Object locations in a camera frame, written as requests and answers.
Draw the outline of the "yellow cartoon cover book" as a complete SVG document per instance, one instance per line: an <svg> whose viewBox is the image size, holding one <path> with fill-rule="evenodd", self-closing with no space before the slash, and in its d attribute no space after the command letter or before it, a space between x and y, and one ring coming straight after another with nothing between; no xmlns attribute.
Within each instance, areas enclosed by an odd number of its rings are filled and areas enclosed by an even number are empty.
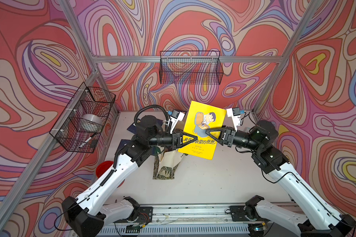
<svg viewBox="0 0 356 237"><path fill-rule="evenodd" d="M206 130L220 128L226 116L226 110L192 101L189 107L184 132L197 137L197 140L178 149L178 152L212 160L217 142Z"/></svg>

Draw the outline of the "cream canvas bag green handles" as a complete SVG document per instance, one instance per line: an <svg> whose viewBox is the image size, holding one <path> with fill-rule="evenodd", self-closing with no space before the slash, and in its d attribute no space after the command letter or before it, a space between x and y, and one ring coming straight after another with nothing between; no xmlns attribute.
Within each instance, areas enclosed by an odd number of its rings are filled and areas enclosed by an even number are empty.
<svg viewBox="0 0 356 237"><path fill-rule="evenodd" d="M168 151L166 148L154 147L154 180L174 180L175 172L185 154L177 150Z"/></svg>

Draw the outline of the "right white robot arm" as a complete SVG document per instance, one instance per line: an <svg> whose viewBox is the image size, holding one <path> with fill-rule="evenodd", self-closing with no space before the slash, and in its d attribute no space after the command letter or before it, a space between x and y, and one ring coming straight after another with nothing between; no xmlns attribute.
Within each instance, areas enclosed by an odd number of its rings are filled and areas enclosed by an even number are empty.
<svg viewBox="0 0 356 237"><path fill-rule="evenodd" d="M206 134L220 145L245 148L250 152L262 175L268 175L270 183L280 185L303 212L297 214L255 195L245 203L244 218L251 221L268 219L299 237L345 237L356 228L352 216L341 214L329 205L298 174L289 159L273 146L278 131L271 122L260 120L249 132L223 126L209 128Z"/></svg>

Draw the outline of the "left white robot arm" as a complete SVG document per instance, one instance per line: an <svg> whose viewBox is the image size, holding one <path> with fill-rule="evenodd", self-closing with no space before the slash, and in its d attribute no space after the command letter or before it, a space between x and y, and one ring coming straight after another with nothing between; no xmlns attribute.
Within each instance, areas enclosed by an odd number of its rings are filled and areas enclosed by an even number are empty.
<svg viewBox="0 0 356 237"><path fill-rule="evenodd" d="M195 135L179 130L171 132L158 124L151 115L134 118L136 134L119 150L114 164L89 188L77 197L67 197L62 203L66 223L79 237L95 237L108 224L119 220L135 221L140 215L140 205L132 197L106 205L106 201L120 184L137 170L152 154L153 147L160 146L173 150L195 142Z"/></svg>

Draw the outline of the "navy book top yellow label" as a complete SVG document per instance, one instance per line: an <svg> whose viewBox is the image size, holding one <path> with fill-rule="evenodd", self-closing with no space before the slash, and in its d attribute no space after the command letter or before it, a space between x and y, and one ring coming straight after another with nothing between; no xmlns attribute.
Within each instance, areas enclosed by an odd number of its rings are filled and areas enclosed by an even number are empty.
<svg viewBox="0 0 356 237"><path fill-rule="evenodd" d="M156 126L157 127L163 127L165 125L166 125L166 121L165 120L156 119Z"/></svg>

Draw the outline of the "navy book under stack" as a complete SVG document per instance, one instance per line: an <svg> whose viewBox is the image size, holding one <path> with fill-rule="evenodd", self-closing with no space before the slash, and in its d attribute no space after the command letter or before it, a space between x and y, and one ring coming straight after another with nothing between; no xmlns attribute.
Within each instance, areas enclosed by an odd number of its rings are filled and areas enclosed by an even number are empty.
<svg viewBox="0 0 356 237"><path fill-rule="evenodd" d="M136 129L136 125L133 123L131 124L128 128L127 131L131 132L132 134L136 134L137 133L137 129Z"/></svg>

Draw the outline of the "red cup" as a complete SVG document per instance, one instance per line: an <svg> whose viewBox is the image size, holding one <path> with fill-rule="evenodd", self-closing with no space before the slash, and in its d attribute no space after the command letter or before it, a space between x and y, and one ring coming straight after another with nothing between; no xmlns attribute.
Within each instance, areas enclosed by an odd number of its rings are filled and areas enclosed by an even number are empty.
<svg viewBox="0 0 356 237"><path fill-rule="evenodd" d="M96 176L100 180L100 185L110 184L112 187L115 187L116 177L115 174L118 173L118 170L114 168L114 162L104 161L98 165L96 169ZM116 188L120 187L124 181L122 181Z"/></svg>

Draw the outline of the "white marker pen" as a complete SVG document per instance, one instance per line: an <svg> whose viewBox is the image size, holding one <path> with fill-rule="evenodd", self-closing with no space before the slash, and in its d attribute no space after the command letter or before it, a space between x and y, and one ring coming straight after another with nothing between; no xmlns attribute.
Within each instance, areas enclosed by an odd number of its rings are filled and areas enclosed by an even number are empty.
<svg viewBox="0 0 356 237"><path fill-rule="evenodd" d="M79 148L83 148L85 145L87 145L88 142L96 136L96 134L97 133L93 133L89 138L87 138L84 142L82 142L81 145L79 146Z"/></svg>

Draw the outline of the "silver tape roll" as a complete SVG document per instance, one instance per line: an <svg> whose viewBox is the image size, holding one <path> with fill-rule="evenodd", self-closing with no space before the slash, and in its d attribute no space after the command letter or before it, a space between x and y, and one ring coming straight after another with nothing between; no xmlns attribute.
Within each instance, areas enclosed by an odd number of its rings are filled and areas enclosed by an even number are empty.
<svg viewBox="0 0 356 237"><path fill-rule="evenodd" d="M99 133L102 130L103 120L94 114L85 114L80 118L78 128L82 132Z"/></svg>

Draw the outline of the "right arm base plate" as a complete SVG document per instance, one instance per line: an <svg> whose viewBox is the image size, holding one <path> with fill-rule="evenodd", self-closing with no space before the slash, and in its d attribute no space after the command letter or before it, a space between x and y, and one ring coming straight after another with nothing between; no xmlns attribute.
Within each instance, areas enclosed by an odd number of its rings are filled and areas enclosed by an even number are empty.
<svg viewBox="0 0 356 237"><path fill-rule="evenodd" d="M233 222L269 222L269 219L260 217L254 209L245 205L232 205L225 213L231 215Z"/></svg>

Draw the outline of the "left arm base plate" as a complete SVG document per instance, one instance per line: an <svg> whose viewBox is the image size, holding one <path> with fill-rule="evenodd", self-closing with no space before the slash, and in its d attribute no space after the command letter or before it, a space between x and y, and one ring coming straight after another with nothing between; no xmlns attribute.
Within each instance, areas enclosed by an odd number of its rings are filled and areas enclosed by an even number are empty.
<svg viewBox="0 0 356 237"><path fill-rule="evenodd" d="M135 219L123 219L116 221L118 223L138 223L138 224L147 224L152 222L153 216L153 207L152 206L141 206L139 208L138 217Z"/></svg>

